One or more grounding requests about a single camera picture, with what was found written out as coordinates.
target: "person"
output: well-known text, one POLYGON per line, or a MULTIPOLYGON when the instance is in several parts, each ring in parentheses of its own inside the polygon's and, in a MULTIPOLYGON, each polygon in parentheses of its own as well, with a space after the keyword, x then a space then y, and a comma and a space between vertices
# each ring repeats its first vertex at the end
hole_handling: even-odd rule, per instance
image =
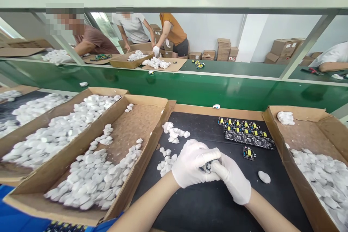
POLYGON ((90 54, 120 54, 116 46, 98 29, 85 25, 83 19, 77 18, 77 14, 57 14, 61 24, 66 25, 76 41, 74 50, 79 56, 90 54))
POLYGON ((146 35, 142 24, 144 24, 150 32, 152 47, 156 45, 155 33, 153 32, 152 27, 146 21, 143 14, 130 12, 113 13, 112 22, 115 23, 120 30, 127 51, 130 51, 131 47, 128 44, 128 39, 125 31, 129 33, 129 39, 133 44, 150 42, 150 39, 146 35))
POLYGON ((218 148, 188 140, 170 172, 140 197, 108 230, 108 232, 148 232, 168 200, 179 188, 223 180, 233 200, 255 217, 266 232, 298 232, 299 230, 269 204, 245 178, 236 162, 218 148), (211 173, 199 169, 214 159, 211 173))
POLYGON ((155 56, 159 56, 160 47, 168 38, 168 40, 174 44, 173 58, 185 58, 185 56, 189 54, 189 41, 187 40, 187 34, 171 13, 160 13, 159 18, 163 30, 158 43, 152 50, 155 56))
POLYGON ((326 50, 309 67, 319 67, 322 72, 348 69, 348 42, 339 43, 326 50))

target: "black circuit board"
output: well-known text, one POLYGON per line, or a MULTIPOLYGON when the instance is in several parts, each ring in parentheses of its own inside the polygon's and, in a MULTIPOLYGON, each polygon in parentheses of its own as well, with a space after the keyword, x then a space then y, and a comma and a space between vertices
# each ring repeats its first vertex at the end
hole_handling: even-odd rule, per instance
POLYGON ((227 140, 265 149, 276 149, 274 141, 268 138, 266 131, 255 122, 219 117, 217 123, 224 128, 227 140))

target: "white t-shirt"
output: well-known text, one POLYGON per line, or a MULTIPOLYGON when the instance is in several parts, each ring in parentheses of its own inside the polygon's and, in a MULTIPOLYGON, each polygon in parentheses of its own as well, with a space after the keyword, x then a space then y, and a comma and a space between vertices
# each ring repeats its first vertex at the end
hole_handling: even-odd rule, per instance
POLYGON ((129 33, 129 38, 134 44, 141 44, 149 41, 142 23, 145 17, 141 13, 131 13, 130 18, 126 19, 121 13, 112 13, 112 22, 122 25, 123 29, 129 33))
POLYGON ((319 67, 325 62, 348 62, 348 42, 339 43, 319 55, 309 66, 319 67))

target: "hand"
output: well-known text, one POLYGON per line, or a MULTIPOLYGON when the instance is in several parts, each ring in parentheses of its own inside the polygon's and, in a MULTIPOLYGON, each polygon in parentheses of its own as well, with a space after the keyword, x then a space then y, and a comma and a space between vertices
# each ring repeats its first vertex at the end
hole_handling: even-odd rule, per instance
POLYGON ((221 164, 217 161, 212 162, 210 170, 215 172, 225 182, 234 202, 239 205, 249 203, 251 185, 236 162, 223 153, 221 153, 219 161, 221 164))
POLYGON ((174 179, 183 189, 193 184, 220 180, 216 173, 208 174, 199 169, 207 162, 216 160, 220 156, 218 148, 209 149, 202 142, 194 139, 188 140, 171 169, 174 179))
POLYGON ((155 46, 153 49, 152 49, 153 53, 155 54, 155 57, 158 57, 158 54, 160 53, 160 49, 155 46))
POLYGON ((166 45, 167 45, 168 48, 170 48, 169 40, 168 40, 168 39, 166 39, 166 45))
POLYGON ((126 44, 124 47, 127 49, 127 52, 131 50, 131 47, 129 46, 129 44, 126 44))

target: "black mat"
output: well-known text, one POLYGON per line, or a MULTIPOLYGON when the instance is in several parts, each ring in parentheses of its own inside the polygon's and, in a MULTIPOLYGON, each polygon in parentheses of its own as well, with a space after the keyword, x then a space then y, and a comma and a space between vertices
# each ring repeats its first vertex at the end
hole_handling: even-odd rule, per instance
MULTIPOLYGON (((173 112, 169 121, 173 122, 174 127, 189 131, 191 136, 188 139, 194 138, 209 148, 218 147, 221 152, 233 158, 252 187, 284 217, 302 232, 313 231, 276 150, 251 147, 257 155, 253 162, 243 158, 242 144, 224 139, 223 129, 217 125, 217 117, 173 112), (259 170, 269 174, 270 184, 265 184, 258 178, 259 170)), ((264 122, 256 123, 265 127, 264 122)), ((162 134, 159 141, 161 147, 171 149, 172 155, 179 155, 187 139, 179 137, 180 143, 172 144, 168 142, 168 138, 169 134, 162 134)), ((162 160, 162 153, 155 151, 132 203, 160 180, 157 165, 162 160)), ((263 231, 245 207, 234 203, 222 181, 179 189, 163 208, 153 227, 166 232, 263 231)))
POLYGON ((15 120, 16 116, 12 115, 15 109, 18 109, 20 105, 26 104, 31 100, 36 100, 49 95, 47 92, 33 91, 23 96, 15 98, 14 101, 8 101, 0 104, 0 122, 8 120, 15 120))

